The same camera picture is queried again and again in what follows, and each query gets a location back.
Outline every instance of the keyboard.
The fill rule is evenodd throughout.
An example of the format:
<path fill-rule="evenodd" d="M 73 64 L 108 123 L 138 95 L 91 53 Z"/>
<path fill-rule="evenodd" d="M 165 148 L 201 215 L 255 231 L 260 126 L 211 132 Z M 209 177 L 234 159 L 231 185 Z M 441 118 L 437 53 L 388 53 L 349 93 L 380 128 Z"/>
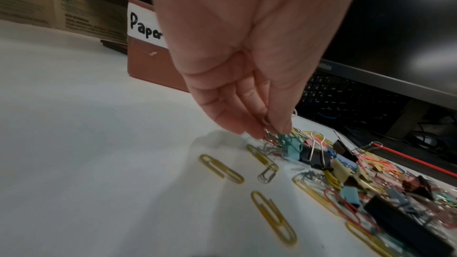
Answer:
<path fill-rule="evenodd" d="M 300 116 L 353 120 L 384 134 L 410 98 L 349 79 L 316 71 L 297 104 Z"/>

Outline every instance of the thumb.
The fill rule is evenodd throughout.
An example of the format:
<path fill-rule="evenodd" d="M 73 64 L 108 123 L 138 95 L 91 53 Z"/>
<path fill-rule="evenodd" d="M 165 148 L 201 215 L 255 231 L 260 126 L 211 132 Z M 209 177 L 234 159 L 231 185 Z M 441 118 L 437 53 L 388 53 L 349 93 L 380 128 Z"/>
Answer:
<path fill-rule="evenodd" d="M 307 78 L 293 85 L 270 84 L 267 117 L 270 124 L 281 134 L 292 132 L 292 113 L 303 95 Z"/>

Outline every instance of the hand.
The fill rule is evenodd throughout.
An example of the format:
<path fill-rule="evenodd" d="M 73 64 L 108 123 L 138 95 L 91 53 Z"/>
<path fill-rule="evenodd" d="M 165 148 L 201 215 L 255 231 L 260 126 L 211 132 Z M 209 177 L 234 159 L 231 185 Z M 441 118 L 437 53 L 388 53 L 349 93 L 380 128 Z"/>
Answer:
<path fill-rule="evenodd" d="M 351 0 L 153 0 L 173 62 L 205 113 L 282 134 Z"/>

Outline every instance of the fingernail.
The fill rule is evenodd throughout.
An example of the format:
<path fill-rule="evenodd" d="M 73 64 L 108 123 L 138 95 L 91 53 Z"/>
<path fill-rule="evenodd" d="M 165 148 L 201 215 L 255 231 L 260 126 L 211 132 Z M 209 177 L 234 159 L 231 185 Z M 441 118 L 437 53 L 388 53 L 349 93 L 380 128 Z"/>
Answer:
<path fill-rule="evenodd" d="M 282 127 L 282 133 L 288 135 L 292 132 L 292 120 L 289 119 L 287 123 Z"/>

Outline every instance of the white desk surface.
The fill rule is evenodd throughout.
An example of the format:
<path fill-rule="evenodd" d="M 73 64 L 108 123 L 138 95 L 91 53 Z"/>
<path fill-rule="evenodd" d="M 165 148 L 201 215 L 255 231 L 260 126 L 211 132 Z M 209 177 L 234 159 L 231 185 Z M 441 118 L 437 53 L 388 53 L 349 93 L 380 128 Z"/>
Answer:
<path fill-rule="evenodd" d="M 127 57 L 96 39 L 5 21 L 0 31 L 1 256 L 377 256 L 293 185 L 289 164 L 261 184 L 246 137 L 188 93 L 129 77 Z M 245 183 L 210 172 L 204 153 Z M 296 246 L 280 242 L 253 190 L 273 199 Z"/>

